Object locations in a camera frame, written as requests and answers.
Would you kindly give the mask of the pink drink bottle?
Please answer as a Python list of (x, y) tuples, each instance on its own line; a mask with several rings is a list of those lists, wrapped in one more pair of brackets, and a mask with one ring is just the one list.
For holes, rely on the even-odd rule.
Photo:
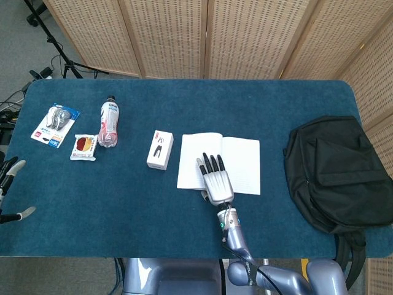
[(116, 146), (118, 140), (117, 125), (119, 113), (115, 96), (109, 95), (101, 107), (100, 131), (98, 134), (98, 143), (100, 146), (105, 148)]

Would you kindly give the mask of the white snack packet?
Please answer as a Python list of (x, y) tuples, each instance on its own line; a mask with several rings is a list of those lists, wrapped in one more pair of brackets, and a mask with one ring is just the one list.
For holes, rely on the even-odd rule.
[(71, 160), (95, 161), (94, 156), (98, 135), (75, 135), (76, 141), (70, 155)]

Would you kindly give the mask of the blue-grey robot torso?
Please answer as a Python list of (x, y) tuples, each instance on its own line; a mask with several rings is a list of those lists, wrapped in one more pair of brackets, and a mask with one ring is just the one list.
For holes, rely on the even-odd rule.
[(130, 258), (122, 295), (227, 295), (221, 259)]

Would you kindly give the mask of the black backpack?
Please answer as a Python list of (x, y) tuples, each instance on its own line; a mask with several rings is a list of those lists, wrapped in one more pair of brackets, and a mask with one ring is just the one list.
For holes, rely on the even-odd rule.
[(393, 179), (353, 116), (322, 116), (289, 134), (289, 194), (302, 216), (332, 234), (351, 288), (366, 258), (364, 230), (393, 224)]

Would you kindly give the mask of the black tripod stand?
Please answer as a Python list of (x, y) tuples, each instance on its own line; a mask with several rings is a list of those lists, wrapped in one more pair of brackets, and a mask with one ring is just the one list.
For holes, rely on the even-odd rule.
[(87, 69), (90, 71), (93, 71), (93, 78), (96, 79), (97, 75), (99, 73), (101, 74), (106, 74), (108, 75), (109, 73), (107, 71), (100, 70), (98, 68), (93, 68), (91, 66), (83, 65), (77, 62), (74, 62), (68, 58), (68, 56), (65, 54), (63, 50), (63, 45), (60, 44), (53, 34), (49, 31), (49, 29), (46, 27), (45, 23), (42, 21), (40, 14), (43, 13), (44, 10), (47, 10), (47, 6), (42, 3), (42, 9), (41, 7), (38, 7), (38, 10), (36, 10), (31, 2), (31, 0), (23, 0), (23, 2), (26, 4), (27, 8), (30, 10), (30, 14), (28, 15), (28, 23), (31, 24), (31, 22), (34, 23), (34, 26), (39, 26), (43, 32), (46, 35), (47, 42), (54, 45), (58, 54), (60, 55), (60, 59), (64, 61), (64, 65), (62, 66), (62, 78), (65, 79), (67, 78), (68, 71), (71, 71), (74, 75), (75, 78), (77, 79), (83, 79), (84, 77), (81, 75), (80, 71), (78, 70), (78, 67)]

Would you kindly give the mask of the white product box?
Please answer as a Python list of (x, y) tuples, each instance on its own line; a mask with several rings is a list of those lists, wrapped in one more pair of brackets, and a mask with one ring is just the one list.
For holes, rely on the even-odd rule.
[(174, 136), (172, 133), (159, 130), (154, 131), (146, 161), (149, 168), (167, 169), (173, 141)]

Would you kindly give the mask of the blue table cloth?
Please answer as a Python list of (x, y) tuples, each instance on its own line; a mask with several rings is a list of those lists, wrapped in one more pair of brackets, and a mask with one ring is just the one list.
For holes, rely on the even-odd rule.
[[(118, 140), (95, 161), (71, 160), (75, 135), (98, 135), (109, 95), (119, 107)], [(80, 111), (59, 148), (31, 139), (53, 104)], [(320, 116), (356, 116), (343, 81), (52, 79), (33, 82), (7, 151), (26, 165), (4, 211), (34, 206), (26, 220), (0, 226), (0, 256), (221, 258), (216, 209), (177, 188), (182, 136), (218, 132), (260, 141), (261, 193), (234, 199), (257, 258), (333, 256), (291, 201), (283, 149), (295, 127)], [(149, 168), (154, 131), (170, 132), (166, 170)]]

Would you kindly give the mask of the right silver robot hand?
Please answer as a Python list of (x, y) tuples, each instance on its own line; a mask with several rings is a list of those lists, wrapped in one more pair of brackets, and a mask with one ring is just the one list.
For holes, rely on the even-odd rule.
[(202, 198), (216, 207), (232, 203), (234, 192), (221, 155), (208, 157), (204, 152), (202, 156), (203, 160), (196, 160), (204, 182)]

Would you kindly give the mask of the blister pack with mouse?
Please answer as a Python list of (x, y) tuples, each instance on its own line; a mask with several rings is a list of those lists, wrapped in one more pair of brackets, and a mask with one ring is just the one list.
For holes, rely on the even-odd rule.
[(80, 111), (73, 108), (53, 104), (31, 134), (31, 139), (59, 148), (79, 115)]

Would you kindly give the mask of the wooden folding screen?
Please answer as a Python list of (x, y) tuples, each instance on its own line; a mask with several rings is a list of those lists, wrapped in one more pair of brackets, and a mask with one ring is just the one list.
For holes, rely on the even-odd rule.
[(341, 79), (393, 177), (393, 0), (43, 0), (82, 61), (139, 78)]

